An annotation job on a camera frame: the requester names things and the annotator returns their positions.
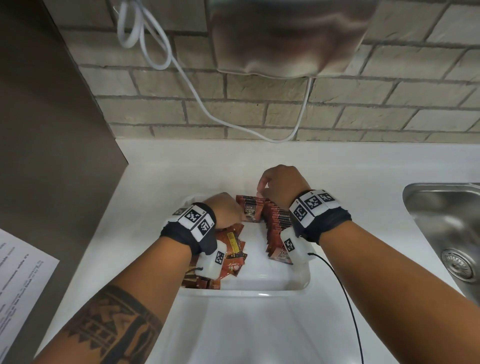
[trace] stainless steel sink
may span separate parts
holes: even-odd
[[[416,183],[403,201],[463,294],[480,305],[480,183]]]

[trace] white tray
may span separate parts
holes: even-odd
[[[204,195],[187,197],[189,205],[203,201]],[[229,275],[221,280],[220,290],[181,288],[180,294],[201,296],[285,296],[300,294],[310,282],[308,263],[289,265],[268,259],[265,223],[243,222],[240,239],[245,241],[244,253],[248,254],[245,265],[237,277]]]

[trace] wrist strap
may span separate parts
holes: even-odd
[[[196,202],[175,211],[160,236],[188,245],[192,255],[201,252],[210,255],[216,250],[215,224],[215,213],[210,206]]]
[[[289,210],[295,235],[312,243],[318,243],[323,232],[352,220],[348,211],[325,190],[302,192]]]

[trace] yellow label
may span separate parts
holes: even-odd
[[[232,245],[232,251],[234,253],[240,252],[240,248],[237,244],[237,239],[235,239],[235,235],[232,232],[229,232],[227,236],[228,236],[228,240],[230,240],[230,244]]]

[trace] hand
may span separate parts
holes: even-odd
[[[295,197],[310,189],[298,169],[283,164],[267,169],[257,187],[261,197],[269,198],[284,210],[290,208]]]
[[[216,229],[227,228],[245,219],[245,215],[232,196],[223,192],[204,201],[215,213]]]

